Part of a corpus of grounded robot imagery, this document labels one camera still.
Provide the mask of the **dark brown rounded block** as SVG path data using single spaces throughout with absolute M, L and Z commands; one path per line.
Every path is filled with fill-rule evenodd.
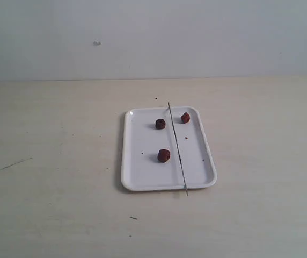
M 162 130 L 164 129 L 166 126 L 166 122 L 164 119 L 160 118 L 160 119 L 157 119 L 156 122 L 155 122 L 155 127 L 156 129 L 158 130 Z

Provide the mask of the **thin metal skewer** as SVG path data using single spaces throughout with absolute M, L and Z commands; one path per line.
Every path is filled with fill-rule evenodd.
M 170 119 L 171 119 L 171 124 L 172 124 L 172 129 L 173 129 L 173 135 L 174 135 L 174 142 L 176 144 L 176 149 L 177 149 L 177 154 L 178 154 L 178 159 L 179 159 L 182 179 L 183 179 L 183 183 L 184 183 L 184 189 L 185 189 L 186 196 L 188 197 L 189 196 L 188 187 L 187 187 L 184 167 L 183 167 L 182 159 L 181 159 L 181 155 L 180 155 L 180 148 L 179 148 L 179 144 L 178 144 L 178 140 L 177 140 L 176 128 L 175 128 L 174 121 L 173 121 L 173 115 L 172 115 L 172 110 L 171 110 L 170 102 L 167 103 L 167 107 L 168 107 L 169 114 L 170 114 Z

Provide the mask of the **white plastic tray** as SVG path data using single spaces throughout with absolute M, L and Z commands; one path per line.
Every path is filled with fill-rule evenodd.
M 217 181 L 217 172 L 202 120 L 197 109 L 171 107 L 187 187 L 202 189 Z M 180 117 L 189 113 L 189 123 Z M 164 119 L 162 130 L 155 127 Z M 170 151 L 170 159 L 157 160 L 160 149 Z M 167 107 L 132 109 L 125 114 L 121 182 L 130 191 L 184 190 L 173 129 Z

